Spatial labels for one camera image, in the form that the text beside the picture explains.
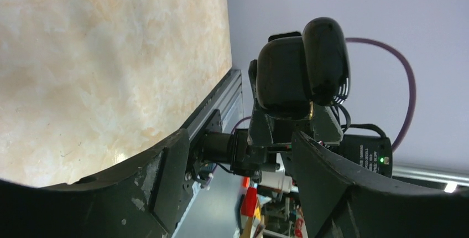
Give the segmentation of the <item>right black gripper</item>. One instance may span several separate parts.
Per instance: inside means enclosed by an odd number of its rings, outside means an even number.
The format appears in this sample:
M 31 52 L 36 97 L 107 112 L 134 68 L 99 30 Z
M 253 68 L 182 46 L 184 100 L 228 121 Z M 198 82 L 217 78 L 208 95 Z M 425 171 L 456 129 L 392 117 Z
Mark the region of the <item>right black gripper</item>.
M 347 135 L 346 131 L 353 124 L 343 103 L 331 107 L 314 105 L 313 116 L 309 120 L 271 118 L 264 113 L 257 99 L 256 59 L 249 64 L 248 77 L 253 95 L 249 127 L 231 134 L 208 133 L 202 146 L 205 160 L 226 163 L 231 173 L 260 182 L 266 173 L 279 167 L 276 156 L 281 155 L 286 174 L 297 183 L 292 161 L 292 136 L 294 132 L 301 131 L 329 151 L 371 172 L 389 178 L 392 176 L 390 141 L 377 126 L 361 125 L 361 128 L 375 131 L 375 137 Z

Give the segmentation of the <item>black earbud charging case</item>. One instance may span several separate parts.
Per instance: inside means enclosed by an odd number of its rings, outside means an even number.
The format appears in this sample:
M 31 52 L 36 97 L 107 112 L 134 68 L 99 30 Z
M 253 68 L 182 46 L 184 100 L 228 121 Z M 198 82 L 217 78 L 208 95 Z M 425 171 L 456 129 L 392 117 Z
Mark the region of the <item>black earbud charging case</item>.
M 350 62 L 339 23 L 308 22 L 302 32 L 276 34 L 254 61 L 254 93 L 271 118 L 309 120 L 314 106 L 337 106 L 350 93 Z

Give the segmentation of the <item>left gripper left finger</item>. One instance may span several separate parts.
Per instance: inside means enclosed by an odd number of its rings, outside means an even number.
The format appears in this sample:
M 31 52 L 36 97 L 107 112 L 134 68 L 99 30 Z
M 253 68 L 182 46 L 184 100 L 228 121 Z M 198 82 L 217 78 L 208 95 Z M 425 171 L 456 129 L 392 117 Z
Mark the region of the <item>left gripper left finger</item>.
M 73 184 L 1 181 L 2 237 L 171 237 L 191 199 L 190 149 L 180 129 Z

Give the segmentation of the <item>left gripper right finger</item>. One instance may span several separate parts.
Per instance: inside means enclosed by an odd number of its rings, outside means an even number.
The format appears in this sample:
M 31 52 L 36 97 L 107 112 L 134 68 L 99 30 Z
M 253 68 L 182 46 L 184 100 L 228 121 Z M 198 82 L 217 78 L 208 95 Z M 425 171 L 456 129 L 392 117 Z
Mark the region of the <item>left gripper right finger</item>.
M 446 193 L 371 172 L 301 131 L 292 147 L 310 237 L 468 236 L 468 191 Z

